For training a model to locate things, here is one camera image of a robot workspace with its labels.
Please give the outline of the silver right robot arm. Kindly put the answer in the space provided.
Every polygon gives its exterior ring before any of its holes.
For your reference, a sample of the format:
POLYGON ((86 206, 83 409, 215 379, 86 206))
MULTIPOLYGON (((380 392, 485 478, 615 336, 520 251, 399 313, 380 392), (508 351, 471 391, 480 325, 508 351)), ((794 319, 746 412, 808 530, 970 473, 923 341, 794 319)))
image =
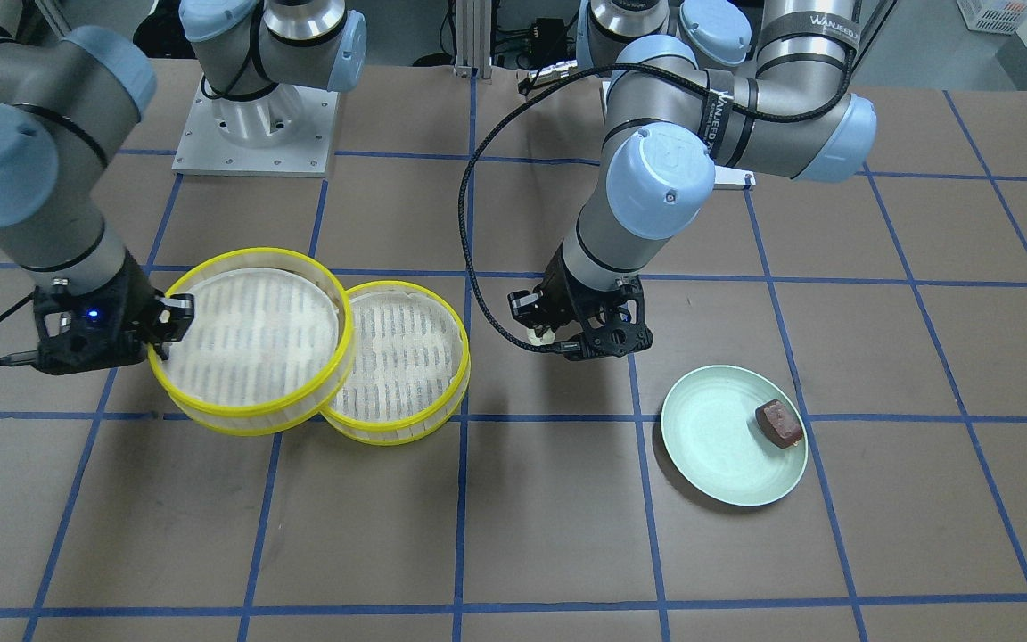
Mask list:
POLYGON ((37 345, 0 357, 70 375, 167 360, 192 295, 153 287, 91 194, 143 120, 156 77, 122 34, 86 25, 52 47, 20 42, 20 1, 0 1, 0 251, 33 280, 37 345))

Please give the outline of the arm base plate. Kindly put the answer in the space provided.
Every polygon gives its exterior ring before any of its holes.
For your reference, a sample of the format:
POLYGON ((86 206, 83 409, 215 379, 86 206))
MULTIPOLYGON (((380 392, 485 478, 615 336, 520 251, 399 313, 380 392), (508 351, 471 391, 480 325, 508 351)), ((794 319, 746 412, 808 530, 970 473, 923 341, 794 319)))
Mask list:
POLYGON ((282 84, 251 102, 194 95, 172 169, 187 176, 325 178, 340 95, 282 84))
POLYGON ((716 166, 714 190, 750 191, 757 185, 757 175, 753 171, 718 166, 718 164, 716 166))

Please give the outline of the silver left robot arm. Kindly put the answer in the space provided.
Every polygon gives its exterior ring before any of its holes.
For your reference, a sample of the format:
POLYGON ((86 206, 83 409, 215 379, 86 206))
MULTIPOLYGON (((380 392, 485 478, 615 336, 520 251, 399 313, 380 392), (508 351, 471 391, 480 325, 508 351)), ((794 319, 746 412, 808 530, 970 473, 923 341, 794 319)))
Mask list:
POLYGON ((610 80, 594 191, 533 289, 510 293, 519 346, 568 360, 652 345, 639 274, 700 215, 720 168, 838 183, 877 115, 849 93, 859 1, 583 1, 580 70, 610 80))

